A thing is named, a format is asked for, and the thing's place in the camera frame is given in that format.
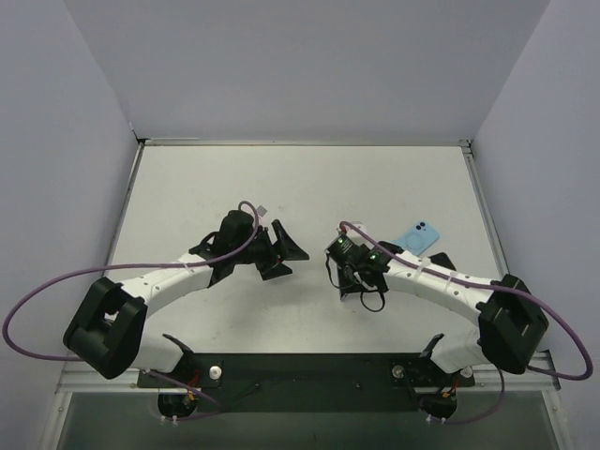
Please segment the phone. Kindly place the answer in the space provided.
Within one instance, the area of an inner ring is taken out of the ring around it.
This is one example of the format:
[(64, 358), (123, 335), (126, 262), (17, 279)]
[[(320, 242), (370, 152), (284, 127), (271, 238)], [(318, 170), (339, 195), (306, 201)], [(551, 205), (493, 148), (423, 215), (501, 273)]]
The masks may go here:
[(428, 256), (432, 269), (437, 272), (442, 270), (456, 271), (456, 267), (451, 262), (450, 258), (445, 252), (439, 252)]

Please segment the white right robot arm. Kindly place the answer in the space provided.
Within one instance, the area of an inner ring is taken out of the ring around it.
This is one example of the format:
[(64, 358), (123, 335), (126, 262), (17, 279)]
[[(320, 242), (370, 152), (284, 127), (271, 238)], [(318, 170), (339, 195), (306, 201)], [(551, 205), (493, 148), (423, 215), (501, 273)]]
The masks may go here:
[(491, 364), (522, 374), (548, 329), (542, 309), (522, 296), (527, 289), (517, 277), (470, 277), (391, 243), (358, 245), (346, 233), (325, 254), (350, 288), (411, 294), (469, 321), (471, 330), (436, 337), (426, 350), (426, 357), (444, 373)]

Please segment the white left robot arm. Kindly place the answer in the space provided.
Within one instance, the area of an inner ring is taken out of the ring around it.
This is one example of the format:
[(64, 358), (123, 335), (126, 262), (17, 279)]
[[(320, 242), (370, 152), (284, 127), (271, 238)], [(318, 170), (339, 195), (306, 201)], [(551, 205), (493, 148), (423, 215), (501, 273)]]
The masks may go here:
[(288, 276), (288, 261), (308, 254), (279, 220), (268, 227), (254, 216), (232, 210), (220, 227), (166, 267), (123, 281), (97, 279), (63, 336), (65, 346), (110, 380), (129, 368), (154, 370), (171, 385), (191, 377), (194, 352), (169, 334), (146, 337), (145, 321), (174, 301), (209, 289), (238, 265), (253, 265), (262, 280)]

